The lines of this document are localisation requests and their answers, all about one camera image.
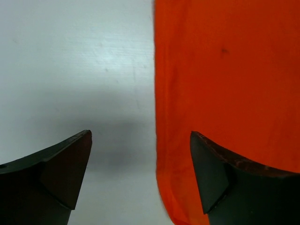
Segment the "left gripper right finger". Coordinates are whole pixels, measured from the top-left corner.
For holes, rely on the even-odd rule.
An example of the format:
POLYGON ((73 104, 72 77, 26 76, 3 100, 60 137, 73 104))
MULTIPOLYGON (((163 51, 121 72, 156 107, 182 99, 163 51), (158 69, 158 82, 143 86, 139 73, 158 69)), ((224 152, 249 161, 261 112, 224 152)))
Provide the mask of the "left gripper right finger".
POLYGON ((252 161, 199 132, 190 152, 202 210, 211 225, 297 225, 300 175, 252 161))

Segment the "orange t-shirt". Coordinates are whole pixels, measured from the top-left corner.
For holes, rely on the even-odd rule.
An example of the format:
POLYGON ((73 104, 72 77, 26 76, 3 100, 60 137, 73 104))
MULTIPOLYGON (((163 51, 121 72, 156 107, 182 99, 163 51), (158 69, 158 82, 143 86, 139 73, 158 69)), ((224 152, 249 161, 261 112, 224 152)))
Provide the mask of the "orange t-shirt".
POLYGON ((157 0, 154 16, 157 185, 174 224, 206 225, 192 131, 300 170, 300 3, 157 0))

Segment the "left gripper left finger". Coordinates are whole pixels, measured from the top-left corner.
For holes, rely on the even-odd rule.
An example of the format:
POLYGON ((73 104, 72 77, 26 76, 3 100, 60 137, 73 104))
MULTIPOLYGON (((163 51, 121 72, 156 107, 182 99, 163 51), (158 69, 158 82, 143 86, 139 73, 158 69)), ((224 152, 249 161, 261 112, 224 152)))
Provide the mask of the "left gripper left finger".
POLYGON ((2 225, 66 225, 76 207, 92 147, 84 130, 0 166, 2 225))

